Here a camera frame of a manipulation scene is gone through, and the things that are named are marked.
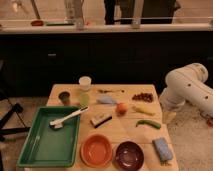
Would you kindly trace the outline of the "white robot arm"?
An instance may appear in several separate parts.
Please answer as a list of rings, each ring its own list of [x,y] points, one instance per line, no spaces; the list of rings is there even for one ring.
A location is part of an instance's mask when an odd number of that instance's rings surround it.
[[[170,123],[186,101],[197,106],[205,119],[213,119],[213,88],[205,84],[208,70],[200,63],[174,69],[165,77],[166,87],[159,96],[163,123]]]

